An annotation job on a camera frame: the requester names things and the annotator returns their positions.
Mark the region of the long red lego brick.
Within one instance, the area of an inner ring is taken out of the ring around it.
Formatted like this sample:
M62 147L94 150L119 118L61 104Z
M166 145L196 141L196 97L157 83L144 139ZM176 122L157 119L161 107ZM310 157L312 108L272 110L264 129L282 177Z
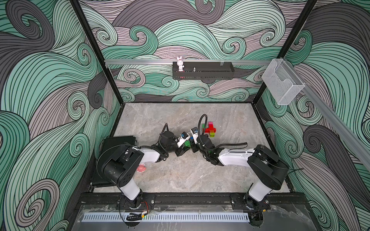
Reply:
M209 124L205 129L205 133L216 133L216 128L213 126L213 124Z

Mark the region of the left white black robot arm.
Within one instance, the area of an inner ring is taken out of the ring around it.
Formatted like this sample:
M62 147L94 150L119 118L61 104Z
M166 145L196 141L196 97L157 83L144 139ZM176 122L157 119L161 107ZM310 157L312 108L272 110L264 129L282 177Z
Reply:
M118 187L131 208L142 204L143 192L133 179L137 168L145 163L164 161L170 152L182 156L190 149L190 136L183 132L177 137L164 131L151 146L136 146L135 143L133 136L106 138L96 166L99 177Z

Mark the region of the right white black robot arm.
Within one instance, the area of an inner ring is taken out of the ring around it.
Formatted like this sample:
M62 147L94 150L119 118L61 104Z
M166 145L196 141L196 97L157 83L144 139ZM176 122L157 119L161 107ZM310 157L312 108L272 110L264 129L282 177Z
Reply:
M266 196L273 190L280 190L289 172L289 165L266 146L259 144L253 149L226 149L216 147L207 134L191 129L196 148L203 157L215 166L243 166L250 168L258 180L244 195L249 210L268 210Z

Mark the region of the pink toy figure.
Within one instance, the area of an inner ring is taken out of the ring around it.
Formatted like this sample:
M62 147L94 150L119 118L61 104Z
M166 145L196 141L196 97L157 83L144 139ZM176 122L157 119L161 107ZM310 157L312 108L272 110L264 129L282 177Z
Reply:
M139 173L143 173L146 171L146 166L144 164L140 164L138 167L137 167L137 172Z

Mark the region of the black box on table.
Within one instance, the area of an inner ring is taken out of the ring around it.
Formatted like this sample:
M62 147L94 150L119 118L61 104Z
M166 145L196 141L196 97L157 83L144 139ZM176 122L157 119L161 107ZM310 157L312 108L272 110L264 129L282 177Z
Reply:
M92 177L91 186L93 188L115 186L112 181L108 181L104 174L101 172L102 164L110 157L118 148L122 148L127 143L136 145L137 139L135 136L120 136L108 137L101 143L99 157L97 159L95 171Z

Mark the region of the white pink bunny figurine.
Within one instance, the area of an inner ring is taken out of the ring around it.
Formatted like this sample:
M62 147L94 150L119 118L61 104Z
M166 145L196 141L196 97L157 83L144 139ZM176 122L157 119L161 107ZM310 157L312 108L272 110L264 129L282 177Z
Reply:
M178 66L178 72L183 72L184 71L184 61L182 59L182 57L177 57L177 66Z

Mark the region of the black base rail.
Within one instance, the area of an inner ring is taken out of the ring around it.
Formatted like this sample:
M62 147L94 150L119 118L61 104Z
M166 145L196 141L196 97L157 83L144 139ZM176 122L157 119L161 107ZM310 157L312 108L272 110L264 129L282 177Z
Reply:
M258 211L272 205L306 204L303 193L271 193L263 201L253 202L245 193L142 193L135 201L121 193L83 193L77 203L82 205L112 205L117 209L161 209L169 206L229 206L233 210Z

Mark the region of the black wall shelf tray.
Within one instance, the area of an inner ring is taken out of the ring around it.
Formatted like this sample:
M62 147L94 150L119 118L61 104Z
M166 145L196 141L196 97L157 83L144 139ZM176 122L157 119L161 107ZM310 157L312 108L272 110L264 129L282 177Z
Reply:
M231 62L202 63L184 62L184 71L178 72L177 62L172 63L172 77L175 80L231 80L234 78L235 69Z

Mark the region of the clear plastic wall bin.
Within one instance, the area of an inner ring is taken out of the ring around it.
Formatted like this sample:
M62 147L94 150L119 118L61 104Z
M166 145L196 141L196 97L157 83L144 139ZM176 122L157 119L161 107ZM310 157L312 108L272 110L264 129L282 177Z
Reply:
M283 58L270 62L262 80L278 105L289 105L305 87L293 65Z

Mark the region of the aluminium rail back wall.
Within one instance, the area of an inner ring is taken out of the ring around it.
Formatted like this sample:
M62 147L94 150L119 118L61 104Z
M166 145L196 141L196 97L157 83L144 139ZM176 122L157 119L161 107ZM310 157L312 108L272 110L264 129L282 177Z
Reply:
M176 59L106 59L104 62L106 65L171 65L176 62ZM271 60L184 60L185 63L193 62L216 62L224 63L231 62L234 65L269 65Z

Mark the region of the aluminium rail wall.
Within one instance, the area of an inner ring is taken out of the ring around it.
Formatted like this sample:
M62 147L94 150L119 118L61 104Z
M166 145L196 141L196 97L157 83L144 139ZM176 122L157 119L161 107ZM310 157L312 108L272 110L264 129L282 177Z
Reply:
M106 65L171 65L176 62L176 59L106 59L104 62ZM216 62L224 63L231 62L234 65L269 65L271 60L184 60L185 63L193 62Z
M360 99L355 99L358 93L361 98L370 99L370 92L355 90L348 81L340 83L330 75L326 80L314 68L306 64L293 66L286 61L289 71L305 84L303 92L308 96L317 110L325 117L357 159L370 169L370 136L361 125L352 126L351 122L359 122L365 115L365 109L360 109Z

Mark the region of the aluminium rail right wall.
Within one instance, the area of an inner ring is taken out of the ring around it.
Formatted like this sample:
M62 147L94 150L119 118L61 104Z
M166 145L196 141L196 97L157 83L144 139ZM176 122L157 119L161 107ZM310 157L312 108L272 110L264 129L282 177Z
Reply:
M293 66L286 61L289 71L305 84L303 92L308 96L317 110L325 117L357 159L370 169L370 136L361 125L352 126L351 122L359 122L365 115L365 109L360 109L360 99L355 99L358 93L361 98L370 99L370 92L355 90L348 81L340 83L330 75L326 80L314 68L306 64Z

